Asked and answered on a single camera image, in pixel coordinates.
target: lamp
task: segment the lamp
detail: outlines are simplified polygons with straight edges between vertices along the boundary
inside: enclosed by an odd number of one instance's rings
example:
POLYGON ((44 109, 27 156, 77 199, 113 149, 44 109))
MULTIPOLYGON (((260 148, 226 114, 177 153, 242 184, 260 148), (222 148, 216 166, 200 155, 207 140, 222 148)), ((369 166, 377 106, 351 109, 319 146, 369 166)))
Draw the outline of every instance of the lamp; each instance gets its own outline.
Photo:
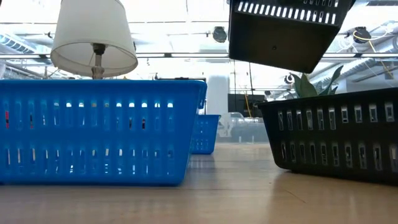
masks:
POLYGON ((126 12, 119 0, 63 0, 51 50, 59 69, 102 79, 137 65, 126 12))

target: plant leaf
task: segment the plant leaf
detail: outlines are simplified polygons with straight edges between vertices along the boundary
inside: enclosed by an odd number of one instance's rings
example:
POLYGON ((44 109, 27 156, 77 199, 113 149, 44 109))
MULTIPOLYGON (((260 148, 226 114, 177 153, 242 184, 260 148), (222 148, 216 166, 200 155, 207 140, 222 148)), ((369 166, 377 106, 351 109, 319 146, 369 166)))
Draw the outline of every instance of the plant leaf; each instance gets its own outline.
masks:
POLYGON ((297 96, 300 98, 300 96, 301 96, 301 87, 300 87, 301 78, 294 74, 291 74, 291 75, 294 78, 294 90, 296 91, 297 96))
POLYGON ((331 77, 330 83, 326 86, 326 88, 321 93, 319 93, 320 96, 326 96, 326 95, 330 94, 331 84, 340 76, 341 69, 343 68, 343 66, 344 65, 338 67, 335 70, 333 76, 331 77))
POLYGON ((310 83, 306 74, 301 76, 300 82, 300 97, 313 97, 318 96, 317 90, 315 87, 310 83))
POLYGON ((317 93, 322 92, 322 81, 319 81, 317 84, 315 84, 315 89, 317 90, 317 93))
POLYGON ((334 89, 330 90, 329 95, 334 95, 336 94, 336 90, 337 90, 338 86, 334 87, 334 89))

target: black basket bottom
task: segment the black basket bottom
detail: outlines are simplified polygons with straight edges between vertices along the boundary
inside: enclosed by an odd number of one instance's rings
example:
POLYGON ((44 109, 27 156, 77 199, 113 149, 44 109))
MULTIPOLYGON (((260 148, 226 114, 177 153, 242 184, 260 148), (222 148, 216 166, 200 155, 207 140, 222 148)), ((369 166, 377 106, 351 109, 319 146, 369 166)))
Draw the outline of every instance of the black basket bottom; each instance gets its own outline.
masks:
POLYGON ((398 146, 358 142, 272 145, 275 163, 293 172, 398 185, 398 146))

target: basket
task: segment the basket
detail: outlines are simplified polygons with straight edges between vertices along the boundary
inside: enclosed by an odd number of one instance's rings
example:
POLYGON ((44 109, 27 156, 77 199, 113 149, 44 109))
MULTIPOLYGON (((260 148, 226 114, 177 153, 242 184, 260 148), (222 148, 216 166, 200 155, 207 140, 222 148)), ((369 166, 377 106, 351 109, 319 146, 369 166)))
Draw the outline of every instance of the basket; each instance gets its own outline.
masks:
POLYGON ((212 154, 220 115, 198 115, 191 141, 192 154, 212 154))
POLYGON ((283 169, 398 183, 398 88, 259 105, 283 169))
POLYGON ((229 57, 311 73, 351 0, 231 0, 229 57))
POLYGON ((177 185, 206 84, 3 80, 0 92, 0 182, 177 185))

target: blue plastic basket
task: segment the blue plastic basket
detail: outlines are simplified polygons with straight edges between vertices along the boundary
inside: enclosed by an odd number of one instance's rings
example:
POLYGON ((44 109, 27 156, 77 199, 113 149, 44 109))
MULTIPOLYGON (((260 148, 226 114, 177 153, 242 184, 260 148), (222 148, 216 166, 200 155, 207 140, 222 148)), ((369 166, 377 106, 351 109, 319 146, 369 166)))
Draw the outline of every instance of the blue plastic basket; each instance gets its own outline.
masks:
POLYGON ((0 81, 0 182, 177 185, 198 81, 0 81))
POLYGON ((198 115, 191 141, 192 154, 212 154, 216 143, 219 115, 198 115))

